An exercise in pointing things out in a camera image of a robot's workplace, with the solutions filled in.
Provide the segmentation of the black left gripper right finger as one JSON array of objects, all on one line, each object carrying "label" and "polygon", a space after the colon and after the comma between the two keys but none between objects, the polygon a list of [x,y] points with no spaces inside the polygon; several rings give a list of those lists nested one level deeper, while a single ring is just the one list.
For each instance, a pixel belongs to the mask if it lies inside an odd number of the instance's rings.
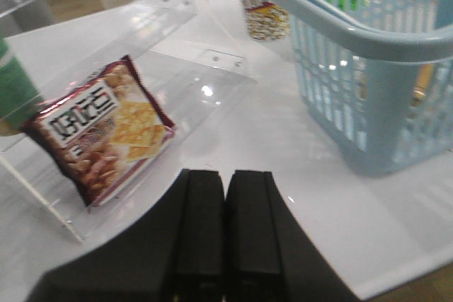
[{"label": "black left gripper right finger", "polygon": [[272,173],[236,171],[226,196],[228,301],[358,301],[285,204]]}]

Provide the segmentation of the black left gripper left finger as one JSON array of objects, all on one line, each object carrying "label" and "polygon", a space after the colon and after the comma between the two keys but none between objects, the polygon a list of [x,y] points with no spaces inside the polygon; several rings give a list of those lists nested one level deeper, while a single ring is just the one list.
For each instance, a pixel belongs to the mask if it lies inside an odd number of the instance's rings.
[{"label": "black left gripper left finger", "polygon": [[122,233],[44,273],[27,301],[221,301],[223,214],[219,173],[183,169]]}]

